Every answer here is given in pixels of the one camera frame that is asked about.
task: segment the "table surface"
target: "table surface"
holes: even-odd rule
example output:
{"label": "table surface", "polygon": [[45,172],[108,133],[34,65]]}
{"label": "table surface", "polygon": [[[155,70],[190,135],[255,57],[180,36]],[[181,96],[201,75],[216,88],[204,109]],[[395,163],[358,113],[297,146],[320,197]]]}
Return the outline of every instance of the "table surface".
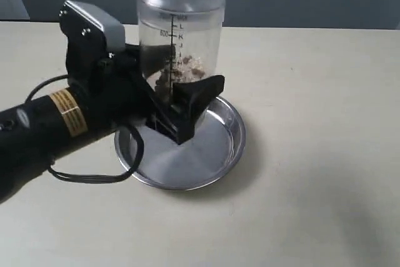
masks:
{"label": "table surface", "polygon": [[[1,266],[399,266],[399,47],[398,31],[224,28],[239,164],[183,193],[46,173],[0,205]],[[63,74],[65,53],[58,24],[0,23],[0,109]],[[56,167],[122,170],[112,136]]]}

